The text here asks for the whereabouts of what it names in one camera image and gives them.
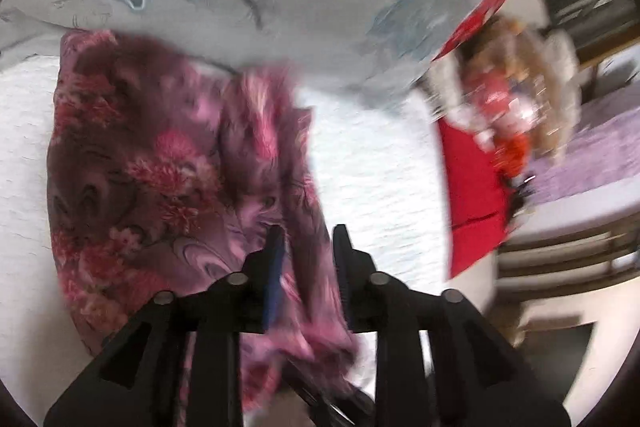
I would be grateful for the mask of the purple mat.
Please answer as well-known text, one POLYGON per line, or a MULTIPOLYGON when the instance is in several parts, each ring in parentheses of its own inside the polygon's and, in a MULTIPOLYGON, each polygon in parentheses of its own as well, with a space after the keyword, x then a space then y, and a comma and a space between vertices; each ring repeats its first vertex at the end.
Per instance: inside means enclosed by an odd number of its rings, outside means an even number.
POLYGON ((582 119, 555 162, 539 158, 533 173, 534 205, 582 194, 639 173, 639 86, 613 91, 582 106, 582 119))

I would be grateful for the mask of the white quilted bed cover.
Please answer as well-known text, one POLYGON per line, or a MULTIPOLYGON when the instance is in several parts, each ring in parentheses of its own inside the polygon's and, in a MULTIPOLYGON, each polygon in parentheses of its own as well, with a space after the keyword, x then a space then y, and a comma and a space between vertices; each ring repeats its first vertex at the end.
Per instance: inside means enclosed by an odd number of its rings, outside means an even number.
MULTIPOLYGON (((46 205, 46 153, 58 60, 34 56, 1 73, 1 378, 34 420, 89 361, 55 276, 46 205)), ((297 75, 314 111, 309 156, 328 225, 381 270, 436 294, 450 239, 442 151, 416 91, 367 96, 334 77, 297 75)))

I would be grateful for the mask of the purple pink floral garment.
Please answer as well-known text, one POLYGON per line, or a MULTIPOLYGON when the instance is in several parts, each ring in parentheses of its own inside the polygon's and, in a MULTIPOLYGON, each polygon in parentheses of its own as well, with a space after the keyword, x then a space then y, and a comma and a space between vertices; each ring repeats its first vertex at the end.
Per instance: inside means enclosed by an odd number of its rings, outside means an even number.
POLYGON ((312 115, 288 72, 224 77, 158 41, 75 30, 61 40, 47 199, 58 281, 91 353, 160 291, 186 296, 285 234, 283 297, 241 339, 242 403, 265 404, 285 366, 349 391, 346 327, 307 145, 312 115))

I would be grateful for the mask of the red patterned bedsheet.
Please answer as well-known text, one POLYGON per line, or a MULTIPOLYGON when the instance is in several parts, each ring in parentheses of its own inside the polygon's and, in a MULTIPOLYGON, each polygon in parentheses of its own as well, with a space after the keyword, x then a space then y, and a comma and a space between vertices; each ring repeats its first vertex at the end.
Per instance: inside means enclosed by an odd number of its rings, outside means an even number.
MULTIPOLYGON (((439 53, 448 58, 502 7, 506 0, 482 0, 465 17, 439 53)), ((453 279, 486 257, 506 237, 506 208, 511 195, 490 155, 472 134, 454 127, 449 118, 437 125, 449 199, 451 254, 448 275, 453 279)))

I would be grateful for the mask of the doll in red dress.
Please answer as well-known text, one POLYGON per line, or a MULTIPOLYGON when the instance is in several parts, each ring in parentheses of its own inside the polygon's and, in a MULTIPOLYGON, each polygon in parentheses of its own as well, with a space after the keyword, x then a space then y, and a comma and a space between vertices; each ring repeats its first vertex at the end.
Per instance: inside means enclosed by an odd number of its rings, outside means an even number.
POLYGON ((559 164, 580 116, 579 62, 562 29, 494 15, 423 77, 436 115, 469 132, 498 173, 518 179, 529 161, 559 164))

